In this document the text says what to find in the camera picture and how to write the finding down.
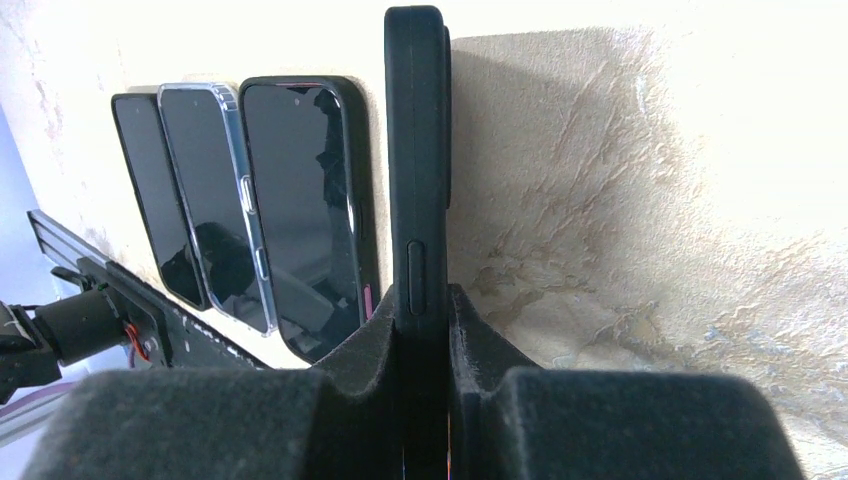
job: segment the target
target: black screen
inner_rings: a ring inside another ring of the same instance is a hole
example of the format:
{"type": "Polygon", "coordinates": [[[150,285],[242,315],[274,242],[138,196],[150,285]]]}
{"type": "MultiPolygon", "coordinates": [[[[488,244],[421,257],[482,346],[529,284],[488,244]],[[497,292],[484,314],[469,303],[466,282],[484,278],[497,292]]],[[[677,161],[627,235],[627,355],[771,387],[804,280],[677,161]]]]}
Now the black screen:
{"type": "Polygon", "coordinates": [[[117,97],[114,110],[127,166],[162,282],[183,300],[201,307],[205,302],[201,301],[200,273],[174,184],[156,96],[117,97]]]}
{"type": "Polygon", "coordinates": [[[320,86],[251,85],[242,108],[282,333],[316,361],[360,325],[339,102],[320,86]]]}
{"type": "Polygon", "coordinates": [[[225,313],[265,331],[221,107],[206,90],[167,89],[160,103],[210,296],[225,313]]]}

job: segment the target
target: smartphone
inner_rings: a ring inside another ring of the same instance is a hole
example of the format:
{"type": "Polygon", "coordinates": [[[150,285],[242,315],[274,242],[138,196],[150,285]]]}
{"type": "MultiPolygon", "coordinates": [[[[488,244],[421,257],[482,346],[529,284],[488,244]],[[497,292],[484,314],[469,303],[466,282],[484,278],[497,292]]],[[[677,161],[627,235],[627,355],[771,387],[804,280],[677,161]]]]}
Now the smartphone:
{"type": "Polygon", "coordinates": [[[184,302],[206,310],[209,301],[191,246],[156,94],[115,95],[112,116],[162,283],[184,302]]]}
{"type": "Polygon", "coordinates": [[[435,7],[385,16],[395,332],[407,475],[444,478],[449,315],[450,35],[435,7]]]}
{"type": "Polygon", "coordinates": [[[315,362],[380,295],[365,102],[342,77],[251,78],[239,95],[280,330],[315,362]]]}
{"type": "Polygon", "coordinates": [[[210,303],[270,334],[276,312],[236,92],[221,83],[173,83],[157,97],[210,303]]]}
{"type": "Polygon", "coordinates": [[[441,338],[447,324],[450,37],[435,7],[385,17],[386,106],[396,325],[441,338]]]}

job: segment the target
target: black phone case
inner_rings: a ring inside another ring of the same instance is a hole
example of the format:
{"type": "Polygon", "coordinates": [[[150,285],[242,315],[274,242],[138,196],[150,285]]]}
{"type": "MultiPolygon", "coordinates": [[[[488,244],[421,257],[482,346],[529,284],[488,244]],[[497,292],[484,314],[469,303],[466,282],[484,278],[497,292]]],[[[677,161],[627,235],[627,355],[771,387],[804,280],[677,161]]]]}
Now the black phone case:
{"type": "Polygon", "coordinates": [[[385,49],[404,464],[415,478],[444,478],[451,89],[450,39],[439,10],[388,9],[385,49]]]}
{"type": "MultiPolygon", "coordinates": [[[[130,174],[130,180],[132,181],[132,184],[133,184],[133,192],[135,193],[135,200],[136,200],[136,203],[138,204],[138,209],[141,212],[141,219],[144,221],[144,231],[147,233],[147,241],[150,242],[150,247],[152,249],[153,248],[153,237],[150,234],[150,226],[149,226],[148,220],[147,220],[147,212],[144,209],[144,203],[142,202],[141,194],[138,191],[138,184],[136,182],[135,174],[133,173],[132,163],[130,162],[129,154],[127,153],[126,143],[124,141],[124,132],[121,129],[121,124],[118,121],[118,113],[117,113],[117,110],[115,109],[115,104],[117,103],[118,100],[120,100],[122,98],[143,98],[143,99],[149,101],[153,105],[156,112],[159,112],[159,106],[156,102],[156,94],[155,93],[119,93],[119,94],[113,95],[112,100],[110,102],[111,103],[111,109],[112,109],[112,119],[114,120],[115,128],[118,131],[118,139],[121,142],[121,150],[123,151],[123,154],[124,154],[124,161],[126,162],[127,170],[129,171],[129,174],[130,174]]],[[[187,235],[188,238],[191,238],[191,231],[189,229],[188,221],[186,219],[186,214],[185,214],[185,205],[183,204],[182,195],[180,195],[179,191],[177,190],[177,186],[176,186],[177,182],[176,182],[176,177],[174,176],[173,160],[171,159],[170,149],[168,147],[168,141],[165,137],[165,131],[162,128],[162,120],[158,115],[157,115],[156,118],[158,119],[158,125],[157,125],[156,130],[159,132],[159,138],[162,141],[162,144],[164,146],[165,155],[167,155],[168,163],[170,164],[170,167],[171,167],[171,168],[168,169],[168,171],[169,171],[169,175],[171,176],[171,186],[174,189],[174,199],[179,204],[180,216],[182,218],[182,224],[183,224],[183,227],[185,228],[186,235],[187,235]]],[[[159,265],[160,259],[158,259],[158,258],[156,259],[156,263],[157,263],[156,269],[157,269],[157,271],[159,271],[159,277],[162,279],[162,284],[165,286],[165,289],[168,290],[171,294],[173,294],[174,296],[176,296],[177,298],[179,298],[183,302],[193,306],[197,310],[200,310],[200,311],[208,310],[209,308],[211,308],[212,304],[209,302],[209,297],[207,296],[206,288],[203,286],[203,282],[201,281],[200,263],[199,263],[197,257],[194,254],[194,249],[189,249],[189,250],[191,252],[191,268],[192,268],[192,271],[194,272],[194,279],[195,279],[195,282],[197,283],[197,288],[198,288],[198,291],[199,291],[199,294],[200,294],[200,302],[199,303],[195,303],[195,302],[183,297],[182,295],[180,295],[179,293],[175,292],[170,287],[168,287],[168,285],[164,281],[164,277],[162,275],[162,266],[159,265]]]]}
{"type": "Polygon", "coordinates": [[[450,40],[441,13],[390,8],[385,49],[395,322],[427,336],[448,313],[450,40]]]}
{"type": "MultiPolygon", "coordinates": [[[[377,230],[374,218],[374,195],[371,187],[371,138],[368,132],[368,110],[362,93],[353,82],[338,76],[253,77],[242,82],[239,88],[239,104],[243,104],[244,92],[253,85],[321,86],[329,90],[339,101],[347,189],[350,204],[354,209],[354,231],[358,232],[353,238],[354,261],[358,271],[357,287],[359,292],[363,292],[365,285],[371,286],[371,298],[363,298],[363,301],[359,302],[359,318],[364,323],[367,320],[366,302],[370,303],[372,308],[376,308],[380,301],[380,270],[377,263],[377,230]]],[[[241,109],[241,115],[242,123],[246,124],[244,109],[241,109]]],[[[248,157],[250,157],[250,138],[246,140],[248,157]]],[[[261,226],[262,212],[258,212],[258,215],[261,226]]]]}

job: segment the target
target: phone case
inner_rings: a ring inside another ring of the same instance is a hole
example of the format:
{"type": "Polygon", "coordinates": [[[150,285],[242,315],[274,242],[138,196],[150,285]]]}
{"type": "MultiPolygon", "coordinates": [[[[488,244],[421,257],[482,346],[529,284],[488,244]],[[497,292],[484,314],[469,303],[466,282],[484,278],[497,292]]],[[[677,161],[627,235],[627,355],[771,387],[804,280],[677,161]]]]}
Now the phone case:
{"type": "Polygon", "coordinates": [[[390,8],[385,30],[395,322],[401,333],[440,335],[447,318],[450,43],[434,7],[390,8]]]}
{"type": "Polygon", "coordinates": [[[359,317],[365,322],[380,299],[374,199],[371,188],[370,137],[365,100],[356,85],[344,77],[267,76],[249,78],[242,82],[239,89],[240,103],[247,89],[255,85],[322,87],[330,91],[339,102],[346,159],[347,202],[353,223],[353,256],[358,268],[357,289],[362,296],[362,301],[359,302],[359,317]]]}
{"type": "MultiPolygon", "coordinates": [[[[149,222],[148,222],[148,219],[147,219],[147,213],[145,212],[144,204],[142,203],[142,198],[141,198],[141,194],[140,194],[139,189],[138,189],[138,184],[136,182],[135,173],[133,172],[133,166],[132,166],[132,163],[130,162],[129,153],[127,152],[126,143],[124,141],[124,132],[123,132],[123,130],[121,128],[121,124],[118,120],[118,113],[117,113],[117,110],[116,110],[117,102],[121,99],[126,99],[126,98],[140,98],[140,99],[144,99],[146,101],[149,101],[151,103],[151,105],[157,111],[158,111],[158,104],[157,104],[157,101],[156,101],[156,93],[121,93],[121,94],[113,95],[112,101],[111,101],[112,118],[115,121],[115,128],[118,131],[118,139],[121,142],[121,150],[124,153],[124,161],[127,164],[127,170],[129,171],[130,180],[132,181],[132,184],[133,184],[133,192],[135,193],[135,199],[136,199],[136,203],[138,204],[138,209],[141,212],[141,219],[144,222],[144,230],[147,233],[147,240],[148,240],[148,242],[150,242],[151,248],[153,248],[153,236],[150,233],[150,226],[149,226],[149,222]]],[[[189,224],[186,221],[186,217],[185,217],[185,215],[186,215],[185,206],[183,204],[183,200],[182,200],[182,196],[180,195],[179,188],[177,187],[177,179],[176,179],[176,177],[174,176],[174,173],[173,173],[173,162],[171,161],[170,148],[168,147],[168,142],[167,142],[167,139],[165,138],[165,131],[162,128],[161,118],[158,117],[158,116],[156,118],[157,118],[157,122],[158,122],[158,131],[159,131],[159,134],[161,135],[160,139],[162,141],[163,146],[165,147],[164,150],[165,150],[165,154],[168,156],[168,163],[171,165],[171,169],[169,170],[169,174],[170,174],[170,177],[171,177],[171,185],[174,189],[174,197],[176,198],[177,202],[179,203],[180,215],[182,216],[182,224],[185,228],[186,235],[188,236],[188,238],[191,238],[191,229],[189,228],[189,224]]],[[[194,249],[192,249],[192,251],[191,251],[190,262],[191,262],[191,268],[194,271],[194,278],[197,281],[197,289],[198,289],[198,292],[199,292],[199,295],[200,295],[200,302],[191,301],[191,300],[185,298],[180,293],[171,289],[168,286],[168,284],[164,281],[164,275],[162,273],[162,267],[161,267],[161,262],[162,262],[163,259],[156,258],[155,260],[156,260],[156,269],[159,271],[159,277],[160,277],[160,279],[162,279],[162,284],[165,286],[166,290],[171,292],[174,296],[176,296],[180,300],[188,303],[189,305],[193,306],[194,308],[196,308],[200,311],[208,310],[210,308],[211,305],[209,303],[209,297],[206,294],[206,289],[204,287],[203,280],[202,280],[203,274],[201,273],[200,263],[198,262],[197,255],[196,255],[196,252],[195,252],[194,249]]]]}
{"type": "MultiPolygon", "coordinates": [[[[247,227],[248,243],[253,252],[253,267],[256,273],[256,281],[259,285],[260,300],[265,313],[266,330],[261,332],[263,336],[271,335],[277,329],[277,312],[274,305],[274,295],[271,290],[270,275],[268,273],[268,262],[265,256],[265,250],[262,246],[262,231],[259,224],[258,210],[255,208],[256,199],[253,196],[253,188],[251,187],[250,177],[250,162],[247,155],[247,144],[244,139],[244,131],[241,123],[241,114],[239,113],[237,103],[237,92],[229,85],[224,83],[166,83],[159,87],[157,93],[157,102],[159,105],[160,114],[162,112],[162,93],[166,90],[205,90],[211,92],[218,105],[221,108],[221,119],[224,122],[224,129],[227,134],[227,145],[230,150],[230,158],[233,165],[233,182],[238,191],[239,200],[242,205],[242,215],[244,217],[245,226],[247,227]]],[[[162,117],[163,130],[167,138],[167,125],[162,117]]],[[[179,181],[179,168],[175,163],[174,171],[177,177],[177,185],[180,188],[180,196],[185,202],[185,196],[182,192],[182,187],[179,181]]],[[[185,209],[186,218],[189,225],[193,225],[189,209],[185,209]]],[[[191,239],[195,255],[200,258],[200,247],[197,241],[197,234],[194,229],[191,229],[191,239]]],[[[211,284],[204,269],[201,269],[204,285],[207,292],[211,291],[211,284]]],[[[214,295],[209,295],[210,303],[222,314],[232,317],[224,308],[214,300],[214,295]]]]}
{"type": "Polygon", "coordinates": [[[395,331],[407,475],[447,474],[450,44],[435,7],[385,16],[395,331]]]}

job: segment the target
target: power button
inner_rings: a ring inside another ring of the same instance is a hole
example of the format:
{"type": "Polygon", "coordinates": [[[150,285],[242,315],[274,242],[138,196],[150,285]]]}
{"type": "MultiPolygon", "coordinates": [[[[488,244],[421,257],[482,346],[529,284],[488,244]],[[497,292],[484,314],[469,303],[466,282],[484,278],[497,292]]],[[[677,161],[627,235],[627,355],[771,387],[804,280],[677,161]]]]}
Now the power button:
{"type": "Polygon", "coordinates": [[[239,188],[241,188],[241,207],[247,213],[256,213],[256,202],[253,201],[253,182],[250,175],[241,177],[239,188]]]}
{"type": "Polygon", "coordinates": [[[413,240],[406,245],[407,280],[409,285],[409,313],[423,315],[427,310],[424,293],[424,244],[413,240]]]}
{"type": "Polygon", "coordinates": [[[265,257],[265,249],[262,247],[257,248],[253,256],[256,260],[256,273],[259,275],[259,278],[268,280],[268,260],[265,257]]]}

